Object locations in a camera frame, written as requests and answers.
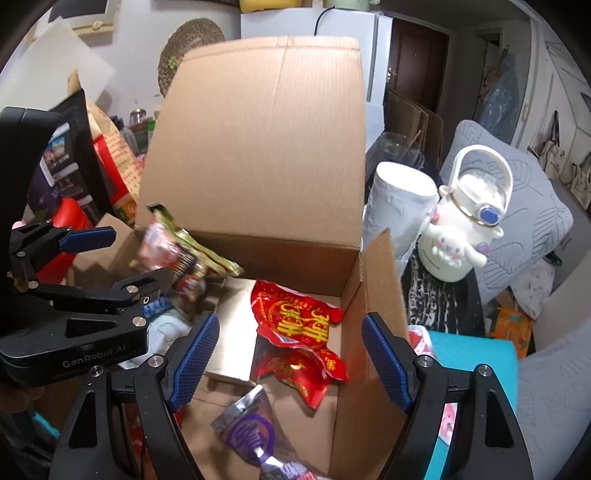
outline red snack bag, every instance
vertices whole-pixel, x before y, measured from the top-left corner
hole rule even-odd
[[[129,438],[131,439],[132,453],[134,454],[135,462],[139,467],[141,464],[142,445],[144,444],[144,431],[142,430],[141,423],[139,422],[138,407],[135,403],[126,403],[124,405],[124,409],[127,429],[129,431]],[[173,413],[173,417],[176,420],[179,428],[183,424],[184,412],[185,407],[183,405],[178,412]],[[146,471],[152,470],[152,462],[147,449],[144,452],[144,456]]]
[[[273,372],[300,393],[304,390],[313,392],[308,396],[302,394],[302,397],[312,408],[317,408],[330,378],[347,380],[345,364],[326,346],[329,326],[343,319],[343,311],[274,283],[259,280],[252,289],[251,306],[258,323],[256,332],[274,346],[291,350],[289,356],[280,352],[280,356],[265,357],[259,371]],[[298,362],[308,368],[299,371],[290,367]]]
[[[295,388],[306,404],[315,410],[330,383],[328,377],[322,376],[318,359],[301,349],[275,348],[272,352],[265,352],[255,375],[267,374],[274,374],[278,380]]]

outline picture frame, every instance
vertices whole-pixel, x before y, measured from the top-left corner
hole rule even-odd
[[[36,23],[33,40],[43,35],[62,17],[79,36],[113,32],[117,26],[121,0],[59,0]]]

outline wicker hat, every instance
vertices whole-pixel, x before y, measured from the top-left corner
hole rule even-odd
[[[184,55],[196,47],[224,41],[222,29],[208,18],[196,18],[181,25],[166,42],[158,63],[158,85],[166,97],[170,83]]]

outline gray cushion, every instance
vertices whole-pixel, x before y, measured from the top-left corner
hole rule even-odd
[[[493,137],[471,120],[463,120],[456,128],[452,146],[441,168],[444,184],[449,181],[456,154],[473,144],[486,145],[499,152],[513,173],[509,209],[500,223],[505,235],[491,244],[486,265],[475,269],[480,297],[482,303],[486,303],[536,260],[550,253],[570,230],[573,217],[554,193],[548,177],[533,156]],[[471,167],[502,178],[501,169],[482,153],[470,152],[464,158],[462,171]]]
[[[591,319],[519,361],[517,420],[534,480],[552,480],[591,421]]]

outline black cable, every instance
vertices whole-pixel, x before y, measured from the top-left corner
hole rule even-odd
[[[320,19],[322,18],[322,15],[324,15],[328,10],[332,10],[334,7],[335,6],[333,5],[332,7],[327,8],[320,15],[318,15],[318,19],[316,20],[316,26],[314,27],[314,36],[316,36],[316,34],[318,33],[318,24],[320,23]]]

